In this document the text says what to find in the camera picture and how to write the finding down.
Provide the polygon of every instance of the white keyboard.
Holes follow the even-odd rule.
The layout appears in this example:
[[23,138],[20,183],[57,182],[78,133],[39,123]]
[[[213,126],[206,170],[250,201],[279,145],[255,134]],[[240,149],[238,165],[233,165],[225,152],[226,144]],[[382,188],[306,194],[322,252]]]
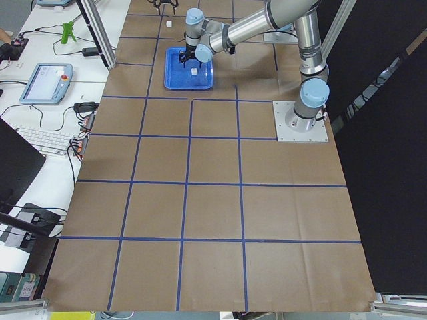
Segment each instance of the white keyboard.
[[66,155],[69,146],[69,140],[76,138],[76,135],[68,133],[59,133],[55,131],[23,127],[21,125],[11,126],[25,140],[30,142],[34,148],[40,151],[40,153],[46,155]]

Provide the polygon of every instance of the computer monitor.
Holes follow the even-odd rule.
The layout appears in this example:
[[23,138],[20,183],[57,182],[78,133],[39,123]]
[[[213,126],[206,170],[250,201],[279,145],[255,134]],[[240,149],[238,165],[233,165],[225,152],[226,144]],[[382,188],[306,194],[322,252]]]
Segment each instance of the computer monitor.
[[2,119],[0,137],[0,223],[33,235],[47,236],[58,222],[59,215],[41,209],[33,210],[38,217],[44,215],[47,217],[45,220],[52,223],[25,222],[8,215],[40,172],[46,159]]

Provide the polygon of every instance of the black panel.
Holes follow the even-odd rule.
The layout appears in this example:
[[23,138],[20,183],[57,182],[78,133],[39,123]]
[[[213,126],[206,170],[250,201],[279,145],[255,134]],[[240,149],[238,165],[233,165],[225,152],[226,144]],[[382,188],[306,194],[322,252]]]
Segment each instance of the black panel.
[[[15,130],[0,119],[0,201],[16,204],[45,162]],[[11,207],[0,205],[8,213]]]
[[[341,1],[323,0],[318,9],[322,38]],[[334,120],[427,28],[425,0],[359,0],[328,57]]]
[[427,294],[427,40],[337,134],[375,289]]

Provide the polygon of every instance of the blue joint cap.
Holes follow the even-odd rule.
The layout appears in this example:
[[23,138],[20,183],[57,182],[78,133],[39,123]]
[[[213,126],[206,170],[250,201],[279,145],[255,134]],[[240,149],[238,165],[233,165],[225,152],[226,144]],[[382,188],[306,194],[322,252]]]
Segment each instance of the blue joint cap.
[[199,43],[195,48],[195,57],[200,62],[206,63],[212,60],[214,54],[212,53],[211,49],[207,47],[207,45]]
[[315,109],[321,107],[328,100],[329,92],[329,87],[325,81],[313,78],[302,84],[300,97],[304,105]]
[[200,21],[204,19],[203,11],[199,8],[191,8],[187,11],[187,17],[185,18],[185,23],[188,25],[197,25]]
[[285,25],[284,27],[281,27],[280,29],[278,29],[278,31],[289,31],[292,28],[292,23],[290,23],[289,25]]

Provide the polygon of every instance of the white robotic arm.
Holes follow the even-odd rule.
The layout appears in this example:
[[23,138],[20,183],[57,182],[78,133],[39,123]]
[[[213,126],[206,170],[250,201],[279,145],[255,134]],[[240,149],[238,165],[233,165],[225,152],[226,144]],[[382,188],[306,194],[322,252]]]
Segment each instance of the white robotic arm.
[[302,85],[300,96],[286,119],[293,130],[309,131],[329,96],[328,66],[322,57],[316,13],[318,3],[319,0],[267,0],[263,9],[231,25],[206,19],[203,11],[191,8],[185,20],[186,48],[179,60],[185,63],[197,59],[205,63],[221,51],[233,53],[238,43],[260,33],[294,23],[302,61]]

